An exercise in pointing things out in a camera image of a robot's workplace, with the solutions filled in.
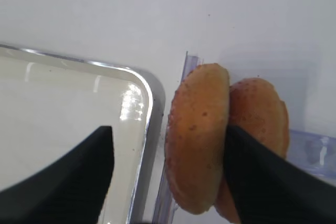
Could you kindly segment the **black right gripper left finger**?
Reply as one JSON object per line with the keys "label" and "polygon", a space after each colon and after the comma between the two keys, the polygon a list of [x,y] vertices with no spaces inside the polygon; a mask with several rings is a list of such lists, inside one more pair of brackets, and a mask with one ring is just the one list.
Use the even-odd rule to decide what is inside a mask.
{"label": "black right gripper left finger", "polygon": [[114,170],[111,126],[1,192],[1,223],[97,223]]}

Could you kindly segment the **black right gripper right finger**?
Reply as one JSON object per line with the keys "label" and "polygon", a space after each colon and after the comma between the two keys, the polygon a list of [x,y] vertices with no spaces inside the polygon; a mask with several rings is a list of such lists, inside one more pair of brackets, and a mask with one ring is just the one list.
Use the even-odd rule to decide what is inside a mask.
{"label": "black right gripper right finger", "polygon": [[238,126],[227,128],[224,174],[242,223],[335,223],[335,177],[300,169]]}

